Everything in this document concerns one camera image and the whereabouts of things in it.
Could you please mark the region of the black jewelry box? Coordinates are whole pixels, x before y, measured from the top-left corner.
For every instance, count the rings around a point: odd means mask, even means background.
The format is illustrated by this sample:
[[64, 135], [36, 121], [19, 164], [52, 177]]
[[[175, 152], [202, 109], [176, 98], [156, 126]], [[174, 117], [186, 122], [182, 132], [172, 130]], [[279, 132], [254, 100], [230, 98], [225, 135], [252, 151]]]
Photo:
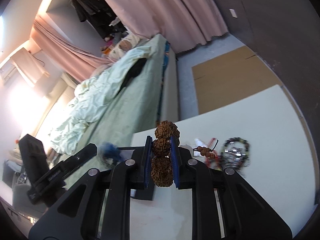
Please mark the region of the black jewelry box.
[[[120, 147], [119, 156], [122, 161], [132, 159], [135, 161], [134, 173], [131, 176], [131, 186], [135, 189], [135, 194], [132, 198], [139, 200], [153, 200], [155, 191], [154, 181], [151, 179], [151, 158], [153, 157], [150, 146], [137, 147]], [[172, 181], [179, 190], [186, 189], [191, 184], [192, 175], [187, 175], [187, 167], [184, 162], [188, 161], [194, 156], [193, 150], [184, 145], [182, 147], [175, 147], [173, 149], [174, 157], [170, 160], [174, 161], [173, 165], [173, 179]]]

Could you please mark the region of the pale green duvet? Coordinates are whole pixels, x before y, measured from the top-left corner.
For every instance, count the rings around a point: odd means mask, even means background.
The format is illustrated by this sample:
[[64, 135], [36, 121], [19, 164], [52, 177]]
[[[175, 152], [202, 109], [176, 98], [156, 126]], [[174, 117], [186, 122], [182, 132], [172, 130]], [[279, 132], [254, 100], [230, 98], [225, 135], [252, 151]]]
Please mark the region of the pale green duvet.
[[49, 132], [51, 147], [60, 154], [74, 154], [85, 130], [106, 111], [133, 65], [150, 56], [151, 46], [134, 48], [100, 75], [77, 85], [75, 97], [63, 110], [58, 124]]

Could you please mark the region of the pink curtain left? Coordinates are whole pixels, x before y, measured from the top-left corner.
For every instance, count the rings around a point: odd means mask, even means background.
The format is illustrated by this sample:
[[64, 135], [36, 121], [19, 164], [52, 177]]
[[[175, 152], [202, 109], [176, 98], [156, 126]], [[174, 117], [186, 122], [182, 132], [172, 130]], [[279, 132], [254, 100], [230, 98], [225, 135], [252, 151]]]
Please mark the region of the pink curtain left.
[[82, 82], [102, 65], [111, 67], [115, 59], [98, 57], [64, 39], [43, 18], [36, 16], [30, 37], [65, 72]]

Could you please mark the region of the pink curtain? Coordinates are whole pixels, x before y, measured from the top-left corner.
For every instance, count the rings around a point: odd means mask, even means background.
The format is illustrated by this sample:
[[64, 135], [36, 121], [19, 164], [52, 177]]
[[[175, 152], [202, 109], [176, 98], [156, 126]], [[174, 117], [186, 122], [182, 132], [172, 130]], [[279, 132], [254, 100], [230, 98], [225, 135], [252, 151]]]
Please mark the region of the pink curtain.
[[98, 57], [64, 39], [43, 18], [36, 16], [30, 37], [65, 72], [82, 82], [102, 65], [111, 67], [115, 59]]
[[134, 34], [164, 36], [176, 53], [228, 33], [213, 0], [105, 0]]

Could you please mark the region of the bed with green sheet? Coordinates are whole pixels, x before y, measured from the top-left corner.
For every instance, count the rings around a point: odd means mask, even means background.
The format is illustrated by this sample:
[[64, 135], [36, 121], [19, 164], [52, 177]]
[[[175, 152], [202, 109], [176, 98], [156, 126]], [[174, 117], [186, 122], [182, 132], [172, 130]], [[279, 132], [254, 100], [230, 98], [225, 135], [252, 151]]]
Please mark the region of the bed with green sheet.
[[[140, 46], [151, 46], [151, 56], [141, 73], [117, 93], [96, 122], [89, 124], [75, 153], [89, 143], [130, 146], [135, 133], [153, 129], [163, 120], [178, 120], [176, 56], [170, 43], [158, 34], [135, 48]], [[36, 137], [46, 150], [53, 149], [49, 132], [58, 124], [67, 104], [53, 108], [38, 131]]]

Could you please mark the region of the black garment on bed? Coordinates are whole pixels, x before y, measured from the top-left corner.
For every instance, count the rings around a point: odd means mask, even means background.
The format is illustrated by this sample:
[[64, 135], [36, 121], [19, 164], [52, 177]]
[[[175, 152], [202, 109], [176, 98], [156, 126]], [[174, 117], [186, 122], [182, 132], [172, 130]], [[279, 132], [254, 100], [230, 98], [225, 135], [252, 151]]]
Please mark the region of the black garment on bed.
[[127, 72], [127, 74], [125, 75], [125, 78], [123, 80], [123, 83], [121, 84], [120, 90], [121, 91], [123, 88], [127, 87], [127, 85], [130, 83], [130, 81], [137, 77], [142, 69], [144, 68], [144, 65], [147, 62], [147, 58], [141, 58], [138, 59], [133, 66], [130, 68], [130, 70]]

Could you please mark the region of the flat cardboard sheet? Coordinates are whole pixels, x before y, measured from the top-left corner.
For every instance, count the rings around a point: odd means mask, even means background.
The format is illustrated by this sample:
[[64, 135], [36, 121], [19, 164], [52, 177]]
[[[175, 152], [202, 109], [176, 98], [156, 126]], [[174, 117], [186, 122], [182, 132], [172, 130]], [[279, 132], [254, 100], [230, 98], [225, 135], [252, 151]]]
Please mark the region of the flat cardboard sheet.
[[192, 70], [200, 114], [282, 85], [276, 74], [247, 46], [198, 64]]

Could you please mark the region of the bear print pillow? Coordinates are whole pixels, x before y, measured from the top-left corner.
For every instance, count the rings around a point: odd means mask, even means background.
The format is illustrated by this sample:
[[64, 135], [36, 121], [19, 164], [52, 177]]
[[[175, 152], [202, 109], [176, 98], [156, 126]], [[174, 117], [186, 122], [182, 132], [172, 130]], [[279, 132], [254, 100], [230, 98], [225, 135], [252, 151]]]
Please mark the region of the bear print pillow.
[[129, 50], [135, 48], [141, 38], [133, 33], [122, 38], [116, 46], [109, 52], [108, 57], [114, 60], [121, 59]]

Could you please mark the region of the hanging dark clothes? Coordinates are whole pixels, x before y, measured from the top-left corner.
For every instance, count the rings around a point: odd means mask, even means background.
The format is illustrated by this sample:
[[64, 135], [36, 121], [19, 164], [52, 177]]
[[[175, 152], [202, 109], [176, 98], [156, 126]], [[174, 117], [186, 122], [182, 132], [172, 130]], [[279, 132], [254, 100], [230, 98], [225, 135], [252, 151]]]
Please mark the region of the hanging dark clothes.
[[71, 0], [80, 22], [88, 22], [102, 39], [126, 31], [124, 25], [116, 20], [117, 15], [105, 0]]

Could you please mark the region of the pink curtain right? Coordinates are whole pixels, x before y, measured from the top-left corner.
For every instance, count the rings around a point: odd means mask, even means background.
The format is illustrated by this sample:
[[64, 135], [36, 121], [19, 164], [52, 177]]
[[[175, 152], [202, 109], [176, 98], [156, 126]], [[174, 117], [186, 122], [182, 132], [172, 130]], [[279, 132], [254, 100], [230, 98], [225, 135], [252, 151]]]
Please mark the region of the pink curtain right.
[[213, 0], [105, 0], [134, 34], [164, 36], [176, 53], [228, 33]]

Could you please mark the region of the white towel on wall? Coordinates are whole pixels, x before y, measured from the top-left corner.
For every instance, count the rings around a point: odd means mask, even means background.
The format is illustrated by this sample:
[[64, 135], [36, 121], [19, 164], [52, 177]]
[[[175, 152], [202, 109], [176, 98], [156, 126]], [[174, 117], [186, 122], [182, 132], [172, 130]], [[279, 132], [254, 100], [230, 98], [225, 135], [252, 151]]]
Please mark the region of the white towel on wall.
[[19, 73], [32, 85], [35, 85], [42, 77], [50, 77], [49, 72], [42, 65], [42, 61], [36, 59], [25, 48], [21, 48], [10, 57], [12, 64]]

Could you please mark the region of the white wall socket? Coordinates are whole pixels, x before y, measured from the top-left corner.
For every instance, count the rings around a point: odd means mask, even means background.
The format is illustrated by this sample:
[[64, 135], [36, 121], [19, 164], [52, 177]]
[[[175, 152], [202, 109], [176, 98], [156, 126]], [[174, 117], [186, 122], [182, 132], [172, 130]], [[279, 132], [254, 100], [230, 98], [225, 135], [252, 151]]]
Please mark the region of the white wall socket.
[[230, 9], [229, 11], [230, 11], [230, 13], [231, 13], [233, 18], [237, 18], [238, 17], [234, 9]]

